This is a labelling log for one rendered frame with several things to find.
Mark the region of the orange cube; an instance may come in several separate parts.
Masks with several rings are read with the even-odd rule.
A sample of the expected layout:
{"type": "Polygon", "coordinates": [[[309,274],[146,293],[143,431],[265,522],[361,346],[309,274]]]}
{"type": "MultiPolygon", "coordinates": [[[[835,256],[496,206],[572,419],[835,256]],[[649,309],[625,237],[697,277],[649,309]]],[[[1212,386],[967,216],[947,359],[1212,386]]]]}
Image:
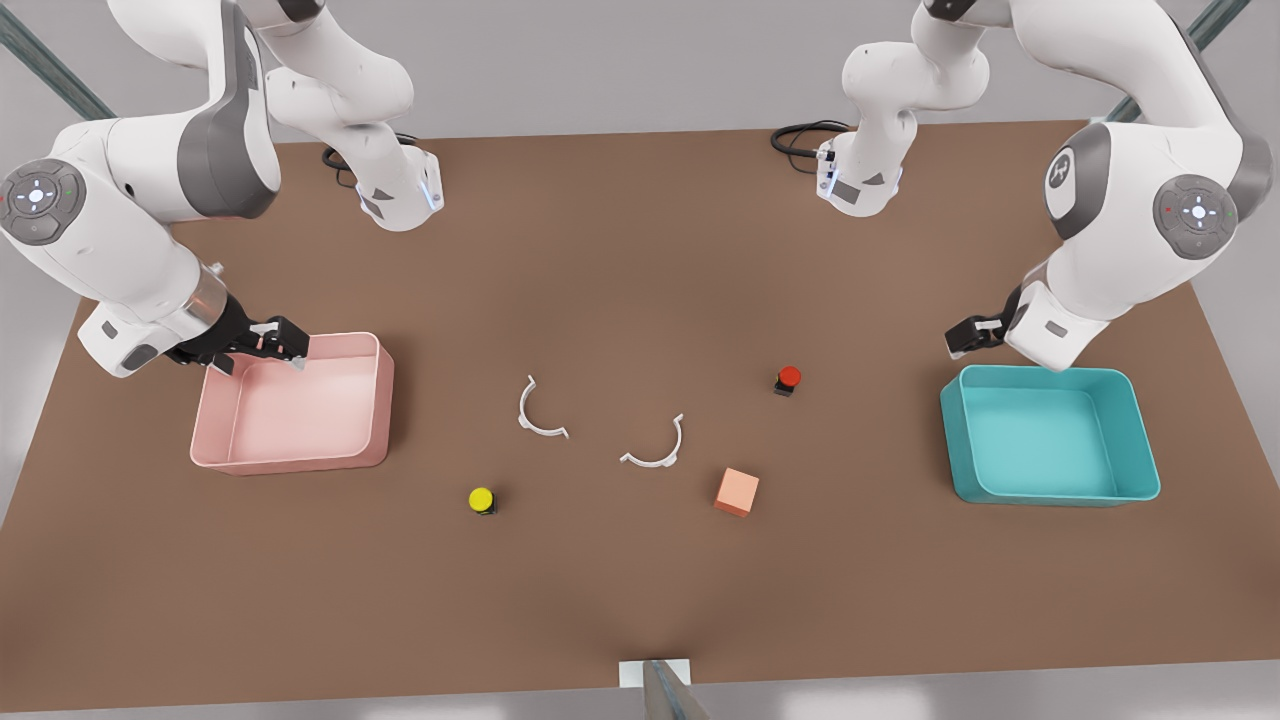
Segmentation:
{"type": "Polygon", "coordinates": [[[721,478],[713,507],[736,518],[746,518],[753,510],[760,480],[745,471],[726,468],[721,478]]]}

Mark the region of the blue storage box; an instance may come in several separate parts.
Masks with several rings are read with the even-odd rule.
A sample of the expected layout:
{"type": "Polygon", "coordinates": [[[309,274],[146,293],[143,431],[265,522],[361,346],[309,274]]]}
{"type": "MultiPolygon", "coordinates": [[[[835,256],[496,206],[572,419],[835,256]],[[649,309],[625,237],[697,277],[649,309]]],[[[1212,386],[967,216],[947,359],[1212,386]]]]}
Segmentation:
{"type": "Polygon", "coordinates": [[[957,496],[1115,507],[1161,491],[1130,379],[1106,368],[970,365],[940,392],[957,496]]]}

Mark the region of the pink storage box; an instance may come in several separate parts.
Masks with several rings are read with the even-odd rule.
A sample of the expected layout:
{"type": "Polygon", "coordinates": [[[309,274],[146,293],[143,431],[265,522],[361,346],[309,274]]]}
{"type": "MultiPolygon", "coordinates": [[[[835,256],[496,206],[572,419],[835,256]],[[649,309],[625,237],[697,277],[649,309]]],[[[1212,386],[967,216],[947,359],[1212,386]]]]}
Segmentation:
{"type": "Polygon", "coordinates": [[[238,356],[204,378],[191,460],[224,474],[370,468],[387,454],[396,364],[367,332],[316,334],[302,370],[238,356]]]}

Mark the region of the white curved clip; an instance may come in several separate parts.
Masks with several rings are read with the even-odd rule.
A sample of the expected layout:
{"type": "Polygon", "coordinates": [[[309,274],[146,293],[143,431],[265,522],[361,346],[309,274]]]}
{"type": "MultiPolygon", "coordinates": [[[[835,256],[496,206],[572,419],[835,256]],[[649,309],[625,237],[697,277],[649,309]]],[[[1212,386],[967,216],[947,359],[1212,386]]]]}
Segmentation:
{"type": "Polygon", "coordinates": [[[547,429],[538,427],[527,415],[527,401],[530,393],[536,388],[538,383],[532,375],[527,375],[527,384],[525,386],[520,400],[518,400],[518,424],[535,434],[541,437],[564,437],[570,438],[570,433],[564,427],[558,427],[556,429],[547,429]]]}
{"type": "Polygon", "coordinates": [[[673,420],[673,427],[676,430],[676,441],[673,448],[660,460],[644,461],[635,457],[632,454],[625,454],[620,457],[620,462],[630,462],[637,468],[671,468],[678,460],[678,451],[684,442],[684,414],[677,415],[673,420]]]}

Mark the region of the silver post foot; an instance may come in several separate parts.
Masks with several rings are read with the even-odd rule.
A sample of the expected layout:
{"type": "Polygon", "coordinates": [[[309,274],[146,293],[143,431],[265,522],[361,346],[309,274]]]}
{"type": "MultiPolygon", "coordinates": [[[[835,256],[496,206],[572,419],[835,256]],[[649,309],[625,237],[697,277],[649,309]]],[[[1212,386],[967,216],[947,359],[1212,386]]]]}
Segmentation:
{"type": "MultiPolygon", "coordinates": [[[[663,659],[666,664],[675,675],[685,685],[692,684],[691,667],[689,659],[663,659]]],[[[620,688],[640,688],[644,684],[644,667],[649,667],[654,664],[654,660],[631,660],[622,661],[618,664],[618,687],[620,688]]]]}

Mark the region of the silver frame post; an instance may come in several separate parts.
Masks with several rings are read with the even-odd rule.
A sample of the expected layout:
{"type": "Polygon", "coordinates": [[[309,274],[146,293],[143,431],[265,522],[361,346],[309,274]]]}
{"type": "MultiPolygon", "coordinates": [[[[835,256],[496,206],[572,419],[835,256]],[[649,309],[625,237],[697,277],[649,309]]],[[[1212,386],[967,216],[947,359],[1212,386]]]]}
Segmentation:
{"type": "Polygon", "coordinates": [[[667,661],[641,661],[641,669],[645,720],[710,720],[667,661]]]}
{"type": "Polygon", "coordinates": [[[3,4],[0,4],[0,44],[81,119],[116,118],[116,114],[3,4]]]}
{"type": "MultiPolygon", "coordinates": [[[[1210,0],[1198,17],[1184,28],[1187,42],[1197,56],[1208,47],[1253,0],[1210,0]]],[[[1144,115],[1143,109],[1133,96],[1125,96],[1105,118],[1093,122],[1135,122],[1144,115]]]]}

